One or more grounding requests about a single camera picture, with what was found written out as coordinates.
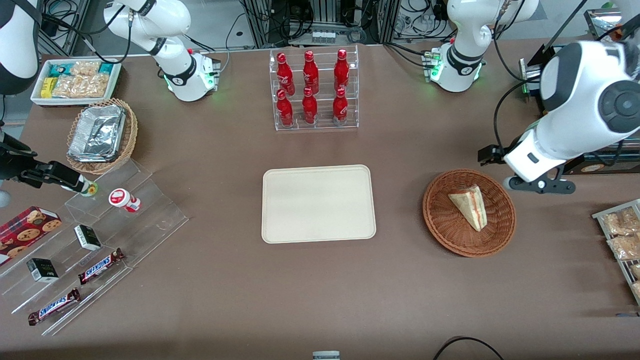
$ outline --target brown table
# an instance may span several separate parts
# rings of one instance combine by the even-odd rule
[[[503,41],[507,61],[540,40]],[[422,219],[429,182],[479,168],[492,115],[514,83],[491,48],[467,92],[425,84],[422,71],[382,46],[360,46],[357,132],[273,129],[268,52],[234,53],[220,90],[178,101],[150,57],[129,58],[116,93],[138,116],[133,158],[192,217],[140,267],[54,337],[41,337],[0,302],[3,359],[430,359],[469,335],[507,359],[638,359],[640,319],[590,214],[640,197],[636,175],[576,177],[571,196],[512,192],[513,241],[467,259],[440,246]],[[22,140],[41,160],[65,159],[77,108],[34,106]],[[512,95],[500,114],[511,141],[536,119]],[[378,232],[370,240],[269,245],[260,237],[262,175],[271,168],[364,164]],[[507,166],[482,171],[502,180]],[[57,209],[70,194],[5,182],[12,204]],[[441,359],[486,359],[458,343]]]

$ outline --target acrylic display stand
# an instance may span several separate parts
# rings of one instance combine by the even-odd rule
[[[600,228],[602,228],[602,232],[606,236],[607,240],[611,240],[615,237],[615,235],[612,235],[609,232],[607,226],[605,225],[603,221],[604,215],[609,213],[615,213],[617,211],[620,211],[626,208],[632,208],[634,210],[634,213],[636,214],[636,217],[640,218],[639,206],[640,206],[640,199],[633,200],[633,201],[624,203],[622,205],[616,206],[614,208],[601,211],[599,213],[595,213],[591,217],[598,220],[598,224],[600,224]],[[618,262],[620,269],[622,269],[622,274],[625,276],[625,280],[627,280],[627,284],[629,285],[629,287],[631,287],[631,284],[633,284],[634,282],[640,280],[640,279],[636,279],[636,277],[634,276],[634,274],[631,272],[631,269],[630,269],[632,265],[640,263],[640,260],[620,260],[616,258],[616,261]],[[638,297],[638,295],[633,290],[631,292],[634,295],[636,303],[640,306],[640,297]]]
[[[347,62],[349,63],[349,85],[346,88],[346,99],[349,102],[347,108],[347,121],[343,126],[336,126],[333,123],[333,100],[335,99],[335,89],[333,87],[333,68],[338,57],[338,50],[345,49],[347,51]],[[302,99],[304,98],[303,89],[305,88],[305,80],[302,69],[305,66],[305,56],[301,49],[289,47],[285,49],[271,50],[269,54],[269,77],[271,79],[271,100],[273,102],[273,118],[277,131],[299,131],[299,130],[340,130],[340,129],[357,129],[360,124],[358,112],[358,47],[314,47],[314,58],[318,65],[320,77],[320,92],[315,95],[318,103],[318,119],[315,125],[309,125],[305,122],[302,110]],[[293,106],[293,126],[284,127],[278,116],[278,108],[276,103],[276,91],[280,88],[278,82],[278,62],[275,60],[278,53],[284,53],[287,56],[287,63],[293,71],[293,83],[296,86],[296,93],[289,97]]]
[[[24,319],[24,326],[28,326],[30,313],[77,288],[80,303],[65,307],[33,327],[42,335],[56,334],[187,222],[187,217],[150,176],[133,160],[111,169],[96,180],[99,189],[93,197],[75,195],[56,211],[63,221],[57,230],[0,267],[0,291],[12,314]],[[141,209],[129,213],[111,206],[108,197],[116,188],[125,188],[139,198]],[[78,224],[93,228],[102,243],[100,250],[92,252],[80,246],[74,232]],[[117,248],[126,258],[80,285],[78,274]],[[26,265],[31,258],[50,259],[60,278],[50,284],[34,281]]]

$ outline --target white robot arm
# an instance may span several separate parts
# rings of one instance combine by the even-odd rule
[[[434,69],[430,81],[450,92],[471,87],[491,44],[488,25],[525,21],[536,11],[538,3],[539,0],[449,0],[447,14],[458,33],[453,44],[432,49],[429,65]]]
[[[0,1],[0,95],[19,94],[38,75],[38,0]]]
[[[549,113],[504,161],[530,183],[567,160],[635,133],[640,129],[637,56],[637,47],[623,44],[585,41],[562,48],[540,79]]]
[[[116,15],[122,5],[125,8]],[[186,6],[178,0],[121,0],[107,4],[104,21],[115,20],[109,29],[122,38],[131,38],[151,54],[164,72],[175,96],[195,101],[217,89],[219,63],[201,54],[190,53],[177,37],[191,26]]]

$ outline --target white tray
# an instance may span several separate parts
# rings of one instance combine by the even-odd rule
[[[114,64],[111,69],[111,74],[109,75],[109,82],[107,83],[107,88],[104,91],[103,97],[84,97],[81,99],[61,99],[61,98],[51,98],[44,99],[40,97],[40,91],[42,90],[42,83],[44,79],[49,75],[49,71],[51,70],[52,65],[60,65],[60,64],[68,64],[74,63],[76,61],[100,61],[99,58],[69,58],[69,59],[60,59],[60,60],[47,60],[42,64],[42,68],[40,68],[40,74],[38,75],[38,80],[36,81],[36,85],[33,87],[33,91],[31,92],[31,101],[34,104],[40,106],[77,106],[77,105],[89,105],[99,101],[105,101],[111,98],[113,95],[113,90],[116,88],[116,83],[118,82],[118,76],[120,75],[120,69],[122,68],[122,64]]]
[[[273,169],[262,178],[267,243],[369,239],[376,234],[364,165]]]

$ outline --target coca-cola bottle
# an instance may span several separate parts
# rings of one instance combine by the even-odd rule
[[[338,61],[333,68],[333,87],[338,91],[340,87],[346,88],[349,84],[349,63],[347,62],[347,51],[338,50]]]
[[[278,96],[276,107],[278,108],[278,115],[280,116],[282,126],[292,127],[293,107],[291,107],[291,102],[289,102],[289,100],[287,99],[287,94],[282,89],[278,89],[276,95]]]
[[[309,86],[305,87],[305,98],[302,99],[302,108],[305,112],[305,122],[314,125],[318,119],[318,103],[314,92]]]
[[[340,87],[336,90],[335,99],[333,100],[333,123],[336,126],[342,126],[347,122],[347,107],[349,102],[344,97],[345,90]]]
[[[302,69],[305,77],[305,86],[311,88],[314,95],[320,91],[320,79],[318,75],[318,65],[314,61],[314,52],[305,51],[305,67]]]
[[[278,59],[278,82],[280,88],[283,88],[288,96],[293,96],[296,93],[296,86],[293,85],[293,71],[287,63],[287,57],[284,53],[278,53],[276,56]]]

